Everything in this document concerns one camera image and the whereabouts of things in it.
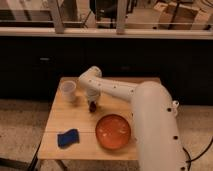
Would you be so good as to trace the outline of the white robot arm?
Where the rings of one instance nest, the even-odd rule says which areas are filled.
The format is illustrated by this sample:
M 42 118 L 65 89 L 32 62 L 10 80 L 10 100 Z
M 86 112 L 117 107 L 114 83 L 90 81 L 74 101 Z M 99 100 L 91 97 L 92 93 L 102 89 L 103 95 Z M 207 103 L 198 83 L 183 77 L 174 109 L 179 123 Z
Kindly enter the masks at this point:
M 176 121 L 178 102 L 162 84 L 105 79 L 97 66 L 78 80 L 89 102 L 103 92 L 131 103 L 140 171 L 188 171 Z

